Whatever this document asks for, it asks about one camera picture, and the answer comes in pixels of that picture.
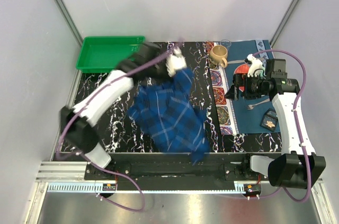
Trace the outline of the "blue plaid shirt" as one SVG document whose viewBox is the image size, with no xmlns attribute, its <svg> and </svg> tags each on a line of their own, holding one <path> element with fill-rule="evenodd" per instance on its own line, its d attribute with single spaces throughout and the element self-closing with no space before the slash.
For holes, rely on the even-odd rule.
<svg viewBox="0 0 339 224">
<path fill-rule="evenodd" d="M 163 153 L 189 153 L 196 164 L 209 152 L 207 112 L 190 103 L 193 72 L 180 69 L 171 81 L 141 86 L 128 110 L 141 131 Z"/>
</svg>

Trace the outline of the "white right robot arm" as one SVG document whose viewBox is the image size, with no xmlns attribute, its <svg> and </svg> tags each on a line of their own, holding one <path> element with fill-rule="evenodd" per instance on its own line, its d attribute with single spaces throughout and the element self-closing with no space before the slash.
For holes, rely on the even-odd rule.
<svg viewBox="0 0 339 224">
<path fill-rule="evenodd" d="M 288 78 L 284 59 L 264 60 L 248 55 L 245 61 L 250 65 L 248 72 L 233 75 L 233 83 L 225 97 L 236 101 L 268 96 L 277 115 L 282 152 L 276 159 L 252 155 L 240 167 L 242 177 L 252 180 L 260 173 L 274 187 L 311 188 L 324 171 L 326 161 L 323 156 L 316 155 L 308 138 L 298 81 Z"/>
</svg>

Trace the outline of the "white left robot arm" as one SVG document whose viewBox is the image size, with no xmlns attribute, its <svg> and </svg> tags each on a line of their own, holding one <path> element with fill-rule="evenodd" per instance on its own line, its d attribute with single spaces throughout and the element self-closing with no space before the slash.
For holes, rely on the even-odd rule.
<svg viewBox="0 0 339 224">
<path fill-rule="evenodd" d="M 104 82 L 86 99 L 60 110 L 59 143 L 69 141 L 78 149 L 78 154 L 97 166 L 96 173 L 100 178 L 110 179 L 114 166 L 110 164 L 110 155 L 99 142 L 95 126 L 107 109 L 139 81 L 146 77 L 168 79 L 164 60 L 172 53 L 173 48 L 161 52 L 157 44 L 144 42 L 138 51 L 119 61 Z"/>
</svg>

